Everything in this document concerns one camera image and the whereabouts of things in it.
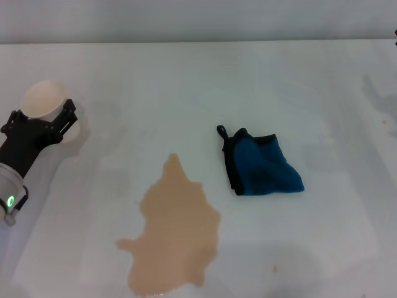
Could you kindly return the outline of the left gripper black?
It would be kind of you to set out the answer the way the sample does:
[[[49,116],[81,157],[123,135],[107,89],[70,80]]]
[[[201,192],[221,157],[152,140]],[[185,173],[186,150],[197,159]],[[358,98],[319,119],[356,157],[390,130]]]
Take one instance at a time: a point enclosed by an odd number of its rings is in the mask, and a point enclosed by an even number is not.
[[[1,127],[1,133],[6,135],[1,145],[1,163],[24,178],[44,148],[60,142],[72,142],[78,136],[75,112],[72,99],[65,101],[61,112],[51,123],[27,119],[21,110],[12,111]]]

